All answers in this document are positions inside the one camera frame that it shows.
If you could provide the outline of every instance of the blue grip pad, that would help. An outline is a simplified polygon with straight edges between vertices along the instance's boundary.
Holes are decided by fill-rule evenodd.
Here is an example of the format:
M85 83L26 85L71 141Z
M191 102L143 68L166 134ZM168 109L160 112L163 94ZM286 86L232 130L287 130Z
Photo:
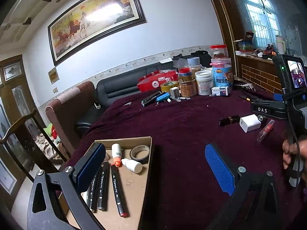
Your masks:
M234 175L211 144L205 147L205 158L222 191L231 196L235 189Z
M88 160L85 161L84 166L80 169L78 175L76 176L76 190L78 193L87 191L95 174L104 161L105 156L106 149L103 144L99 144L99 146L91 154L90 158L88 158L86 155L80 158L80 164L82 164L82 159L88 158Z

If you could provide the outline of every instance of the table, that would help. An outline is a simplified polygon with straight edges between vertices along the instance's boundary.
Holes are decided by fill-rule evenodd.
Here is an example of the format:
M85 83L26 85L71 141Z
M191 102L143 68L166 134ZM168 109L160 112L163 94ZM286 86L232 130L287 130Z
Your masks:
M285 122L276 121L274 129L258 143L261 129L244 133L238 123L218 125L218 119L251 114L250 103L238 97L241 91L229 97L197 95L191 100L142 107L141 100L151 93L116 100L83 136L68 165L74 165L94 140L151 136L155 151L144 225L150 229L205 229L229 198L205 159L205 146L215 143L248 171L270 170L276 179L283 226L294 219L303 204L301 190L296 192L288 184L282 167Z

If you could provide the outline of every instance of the tape roll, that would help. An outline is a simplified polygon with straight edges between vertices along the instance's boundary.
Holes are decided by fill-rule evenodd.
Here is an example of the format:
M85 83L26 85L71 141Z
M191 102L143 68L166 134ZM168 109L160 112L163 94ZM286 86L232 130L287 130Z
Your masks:
M161 85L161 92L169 93L169 89L171 89L173 87L178 87L179 88L178 81L171 81L171 82L167 82L167 83L162 84Z
M136 158L136 154L141 151L147 151L147 155L142 158ZM130 150L129 156L132 160L135 160L141 164L146 164L149 161L149 152L150 148L147 145L139 145L137 147L134 147L132 150Z

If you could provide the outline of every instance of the white container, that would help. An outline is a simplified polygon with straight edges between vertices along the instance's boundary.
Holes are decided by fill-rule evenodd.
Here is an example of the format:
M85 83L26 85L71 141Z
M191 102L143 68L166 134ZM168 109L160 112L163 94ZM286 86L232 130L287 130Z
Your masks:
M198 71L195 73L197 93L202 96L212 94L213 87L212 72L210 70Z
M112 145L112 157L116 167L120 167L122 164L122 148L119 144Z
M210 71L212 73L212 77L213 77L213 68L212 67L207 67L205 70L203 71Z
M199 66L201 64L199 57L188 58L187 61L191 67Z
M241 117L240 126L246 133L259 129L261 126L261 122L258 120L258 117L255 114L253 114L246 117Z
M124 158L122 164L134 173L140 173L142 171L143 165L135 160Z

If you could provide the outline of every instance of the ceiling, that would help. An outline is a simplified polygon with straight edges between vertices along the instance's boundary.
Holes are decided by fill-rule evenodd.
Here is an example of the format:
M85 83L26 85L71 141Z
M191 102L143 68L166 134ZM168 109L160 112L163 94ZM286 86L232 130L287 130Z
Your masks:
M35 31L68 0L57 1L17 0L0 26L0 53L25 47ZM31 24L25 25L28 18Z

